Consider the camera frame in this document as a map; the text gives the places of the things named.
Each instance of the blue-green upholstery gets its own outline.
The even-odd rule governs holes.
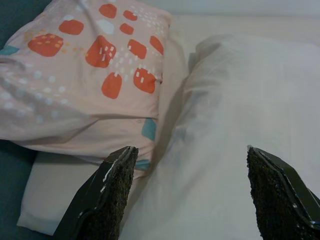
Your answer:
[[[19,28],[32,21],[50,2],[51,0],[0,0],[0,50]],[[16,226],[21,199],[36,154],[35,151],[0,140],[1,240],[50,239],[46,235]]]

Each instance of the teal shape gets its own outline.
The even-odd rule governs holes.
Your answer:
[[[5,45],[2,50],[0,50],[0,55],[12,55],[19,51],[19,48]]]
[[[142,128],[142,136],[155,141],[156,139],[157,124],[152,118],[146,118]]]
[[[148,159],[139,160],[139,161],[136,161],[135,163],[136,169],[148,170],[150,166],[151,166],[151,163]]]

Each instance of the pink pillowcase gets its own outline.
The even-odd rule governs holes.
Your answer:
[[[146,169],[170,19],[135,0],[54,0],[0,51],[0,137],[94,157],[133,145]]]

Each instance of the orange shape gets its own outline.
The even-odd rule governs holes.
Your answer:
[[[150,44],[162,55],[164,54],[164,46],[162,46],[160,40],[155,36],[150,37]]]
[[[123,23],[120,26],[120,31],[125,34],[132,35],[134,33],[134,28],[126,23]]]
[[[117,14],[117,8],[115,5],[108,3],[108,4],[104,4],[99,8],[99,12],[109,18],[109,19],[114,19],[116,14]]]
[[[104,80],[101,91],[108,98],[116,99],[122,85],[122,78],[118,73],[110,73]]]
[[[134,77],[134,85],[149,94],[153,94],[156,89],[156,78],[144,68],[137,68]]]
[[[65,34],[79,35],[84,29],[84,24],[77,20],[64,20],[60,26],[59,30]]]
[[[140,42],[130,39],[128,42],[128,49],[134,55],[138,56],[140,59],[145,59],[147,54],[147,48]]]
[[[123,12],[123,16],[126,18],[126,19],[129,19],[131,21],[136,21],[138,19],[137,15],[135,15],[132,11],[129,11],[129,10],[125,10]]]
[[[91,66],[106,68],[114,58],[116,47],[108,42],[104,36],[99,35],[85,54],[85,60]]]
[[[33,38],[28,42],[28,47],[41,56],[53,57],[60,51],[63,44],[64,39],[62,37],[47,33]]]

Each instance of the white pillowcase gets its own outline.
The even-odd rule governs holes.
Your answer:
[[[196,49],[167,152],[119,240],[257,240],[247,145],[320,196],[320,48],[215,36]]]

